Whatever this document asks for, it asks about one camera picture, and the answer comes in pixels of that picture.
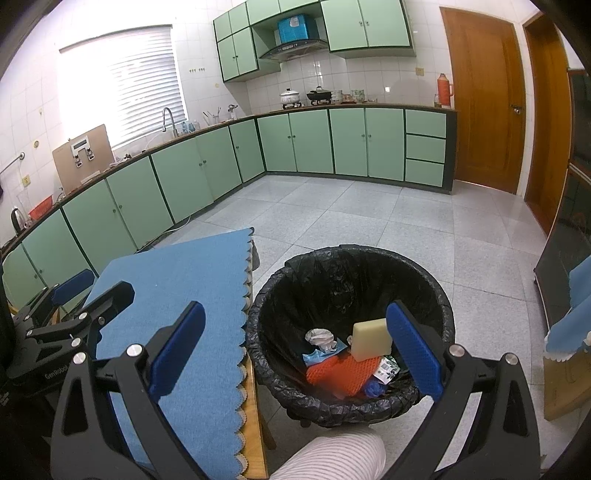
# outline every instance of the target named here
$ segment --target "blue gripper pad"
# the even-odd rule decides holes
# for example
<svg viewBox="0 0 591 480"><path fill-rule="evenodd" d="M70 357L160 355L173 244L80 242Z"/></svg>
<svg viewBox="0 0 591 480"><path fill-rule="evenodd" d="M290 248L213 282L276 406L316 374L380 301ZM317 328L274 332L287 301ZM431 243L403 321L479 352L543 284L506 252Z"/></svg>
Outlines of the blue gripper pad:
<svg viewBox="0 0 591 480"><path fill-rule="evenodd" d="M90 270L85 269L69 278L53 291L51 302L54 305L65 305L76 295L91 287L95 282L95 275Z"/></svg>
<svg viewBox="0 0 591 480"><path fill-rule="evenodd" d="M388 306L386 325L418 389L438 401L443 395L441 364L397 303Z"/></svg>
<svg viewBox="0 0 591 480"><path fill-rule="evenodd" d="M169 395L205 330L205 310L199 302L181 320L152 362L148 394L155 403Z"/></svg>

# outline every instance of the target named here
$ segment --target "blue cloth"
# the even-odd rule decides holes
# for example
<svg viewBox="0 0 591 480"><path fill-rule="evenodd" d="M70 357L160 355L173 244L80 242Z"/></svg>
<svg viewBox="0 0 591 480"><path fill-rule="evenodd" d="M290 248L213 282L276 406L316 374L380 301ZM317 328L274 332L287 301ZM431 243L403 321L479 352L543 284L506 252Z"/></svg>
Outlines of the blue cloth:
<svg viewBox="0 0 591 480"><path fill-rule="evenodd" d="M224 233L113 260L87 304L120 280L135 290L134 302L102 330L97 358L119 356L132 343L146 344L160 327L172 325L192 300L206 312L205 330L172 393L159 405L189 454L212 480L242 472L235 458L243 447L236 432L243 402L236 388L245 340L245 296L251 230ZM113 404L134 458L149 460L135 435L119 394Z"/></svg>
<svg viewBox="0 0 591 480"><path fill-rule="evenodd" d="M314 350L313 353L307 354L302 353L301 357L304 359L304 363L307 367L311 367L312 365L320 364L324 362L327 358L330 358L333 355L345 350L347 346L341 342L338 338L336 339L336 350L334 352L323 353L320 350Z"/></svg>

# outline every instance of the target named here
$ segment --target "black garbage bag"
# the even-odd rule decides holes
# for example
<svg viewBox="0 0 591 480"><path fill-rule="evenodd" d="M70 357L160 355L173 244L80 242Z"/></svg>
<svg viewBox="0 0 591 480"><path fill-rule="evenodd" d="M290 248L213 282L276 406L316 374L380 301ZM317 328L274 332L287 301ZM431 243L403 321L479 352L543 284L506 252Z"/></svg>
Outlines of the black garbage bag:
<svg viewBox="0 0 591 480"><path fill-rule="evenodd" d="M422 395L395 345L392 354L402 371L378 398L339 400L310 385L301 357L314 351L304 338L308 330L325 328L345 342L354 323L384 318L398 299L418 322L453 342L452 307L441 285L402 255L341 245L288 260L256 296L246 323L246 347L258 381L290 417L324 427L376 423L405 413Z"/></svg>

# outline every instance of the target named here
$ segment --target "blue box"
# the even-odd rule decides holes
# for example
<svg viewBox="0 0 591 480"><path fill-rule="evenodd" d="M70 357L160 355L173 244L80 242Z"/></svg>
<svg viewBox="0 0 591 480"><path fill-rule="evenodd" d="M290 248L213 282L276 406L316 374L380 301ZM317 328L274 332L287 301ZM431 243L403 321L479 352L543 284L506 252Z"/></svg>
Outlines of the blue box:
<svg viewBox="0 0 591 480"><path fill-rule="evenodd" d="M319 38L316 20L309 15L296 15L277 22L281 43Z"/></svg>

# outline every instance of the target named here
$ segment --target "wooden door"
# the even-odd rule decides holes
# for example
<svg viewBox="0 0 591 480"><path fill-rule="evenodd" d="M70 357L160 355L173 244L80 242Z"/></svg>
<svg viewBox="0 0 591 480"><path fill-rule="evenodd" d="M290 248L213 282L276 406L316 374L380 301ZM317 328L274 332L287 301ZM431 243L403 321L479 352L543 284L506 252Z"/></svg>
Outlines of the wooden door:
<svg viewBox="0 0 591 480"><path fill-rule="evenodd" d="M456 178L517 192L525 132L521 55L510 22L441 8L452 58Z"/></svg>
<svg viewBox="0 0 591 480"><path fill-rule="evenodd" d="M568 61L558 32L545 15L525 26L534 74L534 152L525 201L546 233L562 196L570 154Z"/></svg>

